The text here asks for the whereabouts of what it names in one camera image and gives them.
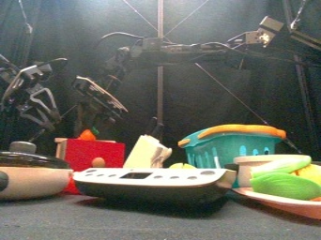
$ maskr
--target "green vegetable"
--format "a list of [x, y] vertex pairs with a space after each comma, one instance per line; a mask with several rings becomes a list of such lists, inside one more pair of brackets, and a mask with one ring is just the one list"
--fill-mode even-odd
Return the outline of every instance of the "green vegetable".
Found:
[[293, 171], [306, 167], [311, 163], [310, 156], [295, 156], [279, 158], [258, 167], [251, 167], [251, 177], [255, 178], [266, 173], [291, 173]]
[[250, 180], [254, 192], [297, 200], [321, 196], [321, 186], [311, 180], [287, 173], [274, 172]]

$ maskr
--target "cable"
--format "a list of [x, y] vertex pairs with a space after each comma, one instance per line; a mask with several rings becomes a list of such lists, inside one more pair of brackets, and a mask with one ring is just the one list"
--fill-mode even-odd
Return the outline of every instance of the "cable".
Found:
[[99, 39], [99, 41], [95, 43], [93, 45], [93, 49], [97, 47], [97, 45], [100, 44], [100, 42], [105, 39], [105, 38], [111, 38], [113, 36], [125, 36], [129, 38], [138, 38], [138, 39], [143, 39], [144, 37], [136, 36], [134, 34], [128, 34], [128, 33], [123, 33], [123, 32], [113, 32], [109, 34], [105, 34], [104, 36], [101, 36], [101, 38]]
[[22, 13], [24, 21], [25, 21], [27, 34], [31, 34], [33, 29], [32, 29], [31, 24], [28, 23], [28, 19], [27, 19], [25, 10], [24, 10], [24, 6], [22, 6], [22, 1], [21, 0], [18, 0], [18, 6], [20, 6], [20, 9], [21, 9], [21, 13]]

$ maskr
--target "toy food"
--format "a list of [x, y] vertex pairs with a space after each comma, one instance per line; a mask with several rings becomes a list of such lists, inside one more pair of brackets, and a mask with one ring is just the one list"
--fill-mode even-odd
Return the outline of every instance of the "toy food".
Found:
[[310, 200], [321, 196], [321, 186], [318, 184], [287, 173], [265, 174], [253, 178], [250, 184], [255, 192], [285, 198]]
[[311, 164], [309, 156], [269, 162], [253, 167], [250, 174], [254, 192], [297, 200], [321, 199], [321, 166]]
[[259, 167], [253, 167], [250, 169], [251, 177], [254, 178], [267, 173], [291, 173], [293, 171], [306, 167], [310, 163], [310, 156], [281, 158]]
[[187, 163], [179, 162], [170, 165], [170, 169], [195, 169], [195, 167]]

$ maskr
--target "white plate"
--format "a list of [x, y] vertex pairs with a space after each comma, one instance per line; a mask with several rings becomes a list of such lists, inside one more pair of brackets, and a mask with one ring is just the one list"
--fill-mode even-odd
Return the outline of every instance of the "white plate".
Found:
[[253, 192], [251, 187], [234, 188], [232, 191], [257, 200], [266, 206], [307, 218], [321, 219], [321, 202], [302, 201], [257, 193]]

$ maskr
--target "white electronic device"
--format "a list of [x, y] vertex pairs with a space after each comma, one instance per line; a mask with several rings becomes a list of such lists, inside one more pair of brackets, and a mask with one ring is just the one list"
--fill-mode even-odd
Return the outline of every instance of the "white electronic device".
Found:
[[227, 169], [89, 168], [73, 173], [79, 191], [115, 200], [199, 204], [231, 189], [235, 171]]

